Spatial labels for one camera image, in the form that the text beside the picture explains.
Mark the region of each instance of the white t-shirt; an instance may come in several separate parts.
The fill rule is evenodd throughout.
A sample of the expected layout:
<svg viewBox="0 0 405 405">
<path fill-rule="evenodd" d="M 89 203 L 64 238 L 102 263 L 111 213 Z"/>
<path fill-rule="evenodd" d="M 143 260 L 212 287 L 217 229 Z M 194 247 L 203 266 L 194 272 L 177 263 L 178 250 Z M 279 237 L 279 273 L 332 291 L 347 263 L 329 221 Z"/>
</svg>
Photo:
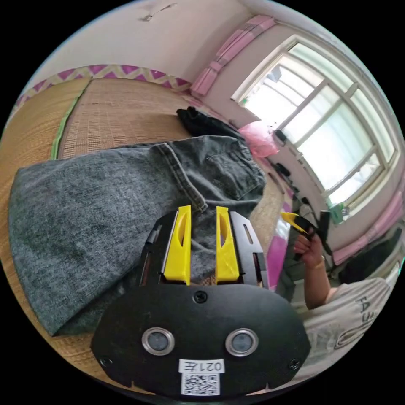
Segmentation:
<svg viewBox="0 0 405 405">
<path fill-rule="evenodd" d="M 311 351 L 295 377 L 275 391 L 305 381 L 341 359 L 364 335 L 391 289 L 382 278 L 342 284 L 323 306 L 301 314 Z"/>
</svg>

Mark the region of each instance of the bed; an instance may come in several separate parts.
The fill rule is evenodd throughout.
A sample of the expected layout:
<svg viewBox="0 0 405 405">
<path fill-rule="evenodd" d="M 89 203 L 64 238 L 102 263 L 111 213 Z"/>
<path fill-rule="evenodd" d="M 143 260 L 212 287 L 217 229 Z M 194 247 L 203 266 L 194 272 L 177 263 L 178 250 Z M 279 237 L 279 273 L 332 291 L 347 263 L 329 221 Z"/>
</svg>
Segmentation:
<svg viewBox="0 0 405 405">
<path fill-rule="evenodd" d="M 19 167 L 50 159 L 55 146 L 55 157 L 66 159 L 127 144 L 185 139 L 189 135 L 176 110 L 193 103 L 198 101 L 186 93 L 154 83 L 79 78 L 51 86 L 27 100 L 8 123 L 0 144 L 0 258 L 10 286 L 51 347 L 81 371 L 115 386 L 119 384 L 105 375 L 90 351 L 92 335 L 49 337 L 31 310 L 16 275 L 8 241 L 10 188 Z M 210 112 L 203 105 L 199 108 Z M 264 170 L 272 171 L 266 161 L 258 163 Z M 280 225 L 280 210 L 291 205 L 292 196 L 285 184 L 282 187 L 287 192 L 282 193 L 268 176 L 263 199 L 250 218 L 265 252 L 271 251 L 273 235 Z M 272 259 L 267 258 L 271 266 Z M 204 281 L 213 282 L 213 278 Z M 143 392 L 137 387 L 131 390 Z"/>
</svg>

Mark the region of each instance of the gray jeans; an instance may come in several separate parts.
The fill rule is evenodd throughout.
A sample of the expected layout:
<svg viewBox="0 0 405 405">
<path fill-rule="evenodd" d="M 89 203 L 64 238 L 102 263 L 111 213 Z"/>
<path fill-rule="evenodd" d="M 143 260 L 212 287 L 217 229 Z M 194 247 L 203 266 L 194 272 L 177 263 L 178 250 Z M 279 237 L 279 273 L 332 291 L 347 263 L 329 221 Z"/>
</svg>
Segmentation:
<svg viewBox="0 0 405 405">
<path fill-rule="evenodd" d="M 182 205 L 192 206 L 192 281 L 209 276 L 216 206 L 249 217 L 264 182 L 245 145 L 212 135 L 19 169 L 9 201 L 11 252 L 39 322 L 50 335 L 94 331 L 131 286 L 155 221 Z"/>
</svg>

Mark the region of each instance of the hand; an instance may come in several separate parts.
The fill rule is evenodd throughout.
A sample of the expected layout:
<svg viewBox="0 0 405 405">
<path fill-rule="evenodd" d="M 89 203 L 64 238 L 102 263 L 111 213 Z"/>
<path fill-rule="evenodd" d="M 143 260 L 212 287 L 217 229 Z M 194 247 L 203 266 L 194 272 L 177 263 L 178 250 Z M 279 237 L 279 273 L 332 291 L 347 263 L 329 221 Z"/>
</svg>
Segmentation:
<svg viewBox="0 0 405 405">
<path fill-rule="evenodd" d="M 323 246 L 320 237 L 315 234 L 309 241 L 305 236 L 299 235 L 294 245 L 294 252 L 301 254 L 301 259 L 307 268 L 313 268 L 322 262 Z"/>
</svg>

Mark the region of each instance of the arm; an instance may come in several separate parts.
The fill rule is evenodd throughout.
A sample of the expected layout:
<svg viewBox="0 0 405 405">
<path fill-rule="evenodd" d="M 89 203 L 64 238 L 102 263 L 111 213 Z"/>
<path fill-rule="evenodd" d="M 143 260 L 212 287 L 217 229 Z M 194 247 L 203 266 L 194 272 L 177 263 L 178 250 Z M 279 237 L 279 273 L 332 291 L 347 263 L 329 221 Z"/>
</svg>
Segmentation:
<svg viewBox="0 0 405 405">
<path fill-rule="evenodd" d="M 294 251 L 302 254 L 301 258 L 305 263 L 304 293 L 308 309 L 324 305 L 337 289 L 330 286 L 319 236 L 314 235 L 309 241 L 300 235 L 295 243 Z"/>
</svg>

